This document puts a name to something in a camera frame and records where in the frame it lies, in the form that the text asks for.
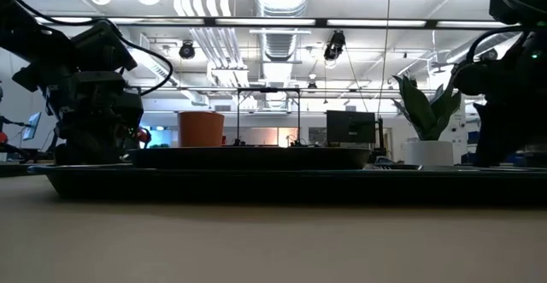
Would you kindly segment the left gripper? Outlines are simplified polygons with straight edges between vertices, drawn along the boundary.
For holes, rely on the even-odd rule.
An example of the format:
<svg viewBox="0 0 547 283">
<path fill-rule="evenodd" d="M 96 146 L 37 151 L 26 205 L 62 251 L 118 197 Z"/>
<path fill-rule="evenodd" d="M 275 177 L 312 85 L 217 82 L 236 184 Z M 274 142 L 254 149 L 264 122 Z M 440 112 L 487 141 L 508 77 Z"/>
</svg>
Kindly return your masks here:
<svg viewBox="0 0 547 283">
<path fill-rule="evenodd" d="M 33 62 L 12 80 L 30 92 L 40 91 L 47 113 L 55 116 L 56 134 L 64 141 L 55 148 L 55 165 L 120 163 L 120 147 L 139 144 L 143 105 L 136 92 L 126 89 L 121 74 Z"/>
</svg>

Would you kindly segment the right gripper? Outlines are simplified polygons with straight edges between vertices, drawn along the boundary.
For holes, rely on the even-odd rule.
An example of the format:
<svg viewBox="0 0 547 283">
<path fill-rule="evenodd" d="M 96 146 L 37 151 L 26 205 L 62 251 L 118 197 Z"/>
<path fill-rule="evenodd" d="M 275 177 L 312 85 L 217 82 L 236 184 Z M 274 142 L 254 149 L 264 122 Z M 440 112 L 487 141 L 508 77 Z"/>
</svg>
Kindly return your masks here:
<svg viewBox="0 0 547 283">
<path fill-rule="evenodd" d="M 547 32 L 530 33 L 482 66 L 486 104 L 474 105 L 481 122 L 474 165 L 487 168 L 547 144 Z"/>
</svg>

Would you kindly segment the red plastic cup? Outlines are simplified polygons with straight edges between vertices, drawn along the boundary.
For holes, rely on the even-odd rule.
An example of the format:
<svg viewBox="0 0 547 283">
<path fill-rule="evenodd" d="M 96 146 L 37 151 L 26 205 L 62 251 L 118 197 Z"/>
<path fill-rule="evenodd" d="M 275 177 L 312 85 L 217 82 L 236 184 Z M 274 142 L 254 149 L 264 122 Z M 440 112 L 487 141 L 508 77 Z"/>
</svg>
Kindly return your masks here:
<svg viewBox="0 0 547 283">
<path fill-rule="evenodd" d="M 178 113 L 179 147 L 222 146 L 225 116 L 207 111 Z"/>
</svg>

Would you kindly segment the dark grey round plate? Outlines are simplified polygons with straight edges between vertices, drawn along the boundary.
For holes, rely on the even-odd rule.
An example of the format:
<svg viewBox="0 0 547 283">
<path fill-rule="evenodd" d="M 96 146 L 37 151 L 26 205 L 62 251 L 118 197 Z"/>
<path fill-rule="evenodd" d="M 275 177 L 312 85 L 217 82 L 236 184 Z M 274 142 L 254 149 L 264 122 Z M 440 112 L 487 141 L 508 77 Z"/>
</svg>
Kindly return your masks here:
<svg viewBox="0 0 547 283">
<path fill-rule="evenodd" d="M 196 170 L 362 169 L 370 151 L 329 147 L 181 147 L 130 150 L 136 168 Z"/>
</svg>

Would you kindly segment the dark green tray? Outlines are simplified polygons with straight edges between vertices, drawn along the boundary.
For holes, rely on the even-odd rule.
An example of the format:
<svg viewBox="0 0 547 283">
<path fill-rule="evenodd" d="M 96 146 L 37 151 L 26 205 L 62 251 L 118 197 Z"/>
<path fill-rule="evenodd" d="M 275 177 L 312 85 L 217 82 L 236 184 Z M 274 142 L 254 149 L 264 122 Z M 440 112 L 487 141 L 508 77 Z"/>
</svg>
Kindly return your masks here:
<svg viewBox="0 0 547 283">
<path fill-rule="evenodd" d="M 64 198 L 547 207 L 540 169 L 186 170 L 31 166 Z"/>
</svg>

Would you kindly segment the tilted monitor on arm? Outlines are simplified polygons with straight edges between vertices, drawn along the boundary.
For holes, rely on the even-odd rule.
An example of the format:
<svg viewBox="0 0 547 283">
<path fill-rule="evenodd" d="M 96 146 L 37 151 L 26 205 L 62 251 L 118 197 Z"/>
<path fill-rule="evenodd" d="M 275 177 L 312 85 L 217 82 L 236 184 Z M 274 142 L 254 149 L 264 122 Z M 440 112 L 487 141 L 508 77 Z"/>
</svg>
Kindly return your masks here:
<svg viewBox="0 0 547 283">
<path fill-rule="evenodd" d="M 37 112 L 29 117 L 28 122 L 25 125 L 25 129 L 22 132 L 23 141 L 32 140 L 35 138 L 41 115 L 41 112 Z"/>
</svg>

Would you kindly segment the person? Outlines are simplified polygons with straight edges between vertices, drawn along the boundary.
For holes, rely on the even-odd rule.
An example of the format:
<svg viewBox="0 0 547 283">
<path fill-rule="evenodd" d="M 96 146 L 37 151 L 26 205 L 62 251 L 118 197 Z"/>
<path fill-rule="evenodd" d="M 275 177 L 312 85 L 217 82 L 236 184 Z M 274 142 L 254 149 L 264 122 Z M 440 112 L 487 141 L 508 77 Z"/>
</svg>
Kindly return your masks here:
<svg viewBox="0 0 547 283">
<path fill-rule="evenodd" d="M 135 139 L 139 143 L 143 144 L 143 146 L 141 146 L 141 149 L 146 149 L 149 142 L 151 141 L 150 130 L 145 127 L 139 127 L 135 132 Z"/>
<path fill-rule="evenodd" d="M 3 88 L 0 86 L 0 103 L 3 100 Z M 7 119 L 4 115 L 0 114 L 0 143 L 5 143 L 8 141 L 7 134 L 3 131 L 3 127 L 5 124 L 9 124 L 9 119 Z"/>
</svg>

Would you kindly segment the green plant in white pot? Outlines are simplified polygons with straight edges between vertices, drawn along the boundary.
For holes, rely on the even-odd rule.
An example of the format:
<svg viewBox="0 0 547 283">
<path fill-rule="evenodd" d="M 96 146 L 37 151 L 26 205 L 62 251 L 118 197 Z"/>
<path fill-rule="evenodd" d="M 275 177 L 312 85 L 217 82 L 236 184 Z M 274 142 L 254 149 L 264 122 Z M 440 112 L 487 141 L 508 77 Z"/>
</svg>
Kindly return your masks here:
<svg viewBox="0 0 547 283">
<path fill-rule="evenodd" d="M 399 85 L 400 101 L 394 105 L 414 128 L 418 141 L 405 144 L 408 165 L 449 166 L 454 164 L 453 143 L 439 138 L 448 127 L 451 116 L 460 108 L 462 93 L 454 92 L 450 81 L 446 88 L 440 85 L 428 98 L 407 76 L 392 78 Z"/>
</svg>

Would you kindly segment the black monitor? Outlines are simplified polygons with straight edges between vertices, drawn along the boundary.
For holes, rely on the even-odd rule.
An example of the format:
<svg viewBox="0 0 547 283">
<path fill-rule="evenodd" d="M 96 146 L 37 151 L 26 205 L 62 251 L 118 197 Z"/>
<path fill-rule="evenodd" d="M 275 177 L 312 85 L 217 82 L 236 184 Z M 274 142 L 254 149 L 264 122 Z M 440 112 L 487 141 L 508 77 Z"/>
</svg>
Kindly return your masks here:
<svg viewBox="0 0 547 283">
<path fill-rule="evenodd" d="M 328 143 L 376 142 L 375 114 L 369 112 L 328 110 L 326 140 Z"/>
</svg>

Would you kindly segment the beige table mat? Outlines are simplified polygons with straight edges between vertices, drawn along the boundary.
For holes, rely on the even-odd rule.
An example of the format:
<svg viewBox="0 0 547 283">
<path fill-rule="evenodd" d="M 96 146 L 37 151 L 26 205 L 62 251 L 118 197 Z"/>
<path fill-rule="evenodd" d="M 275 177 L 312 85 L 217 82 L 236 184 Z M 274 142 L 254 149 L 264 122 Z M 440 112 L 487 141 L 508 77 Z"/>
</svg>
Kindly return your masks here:
<svg viewBox="0 0 547 283">
<path fill-rule="evenodd" d="M 0 283 L 547 283 L 547 211 L 72 202 L 0 179 Z"/>
</svg>

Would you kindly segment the black background rig frame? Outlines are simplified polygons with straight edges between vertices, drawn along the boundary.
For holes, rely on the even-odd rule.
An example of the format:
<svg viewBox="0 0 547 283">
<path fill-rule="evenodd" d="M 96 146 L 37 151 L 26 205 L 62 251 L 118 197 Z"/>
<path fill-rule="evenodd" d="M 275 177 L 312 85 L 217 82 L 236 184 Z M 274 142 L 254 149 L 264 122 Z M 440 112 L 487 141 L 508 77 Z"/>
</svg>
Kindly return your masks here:
<svg viewBox="0 0 547 283">
<path fill-rule="evenodd" d="M 240 139 L 240 104 L 241 104 L 241 93 L 247 92 L 249 95 L 252 95 L 254 92 L 260 93 L 277 93 L 277 92 L 295 92 L 297 94 L 297 137 L 294 142 L 295 146 L 301 145 L 301 98 L 302 90 L 299 87 L 296 88 L 278 88 L 278 87 L 238 87 L 237 92 L 237 131 L 236 138 L 234 139 L 233 146 L 243 145 L 242 140 Z"/>
</svg>

